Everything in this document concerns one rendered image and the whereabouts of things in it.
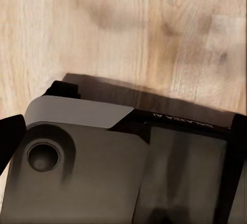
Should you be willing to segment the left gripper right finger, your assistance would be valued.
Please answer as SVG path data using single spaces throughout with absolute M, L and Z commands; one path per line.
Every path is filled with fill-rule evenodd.
M 231 133 L 247 155 L 247 116 L 235 114 Z

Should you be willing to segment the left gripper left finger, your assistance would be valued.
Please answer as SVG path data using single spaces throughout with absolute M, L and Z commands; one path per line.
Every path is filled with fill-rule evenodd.
M 22 114 L 0 120 L 0 176 L 27 133 Z

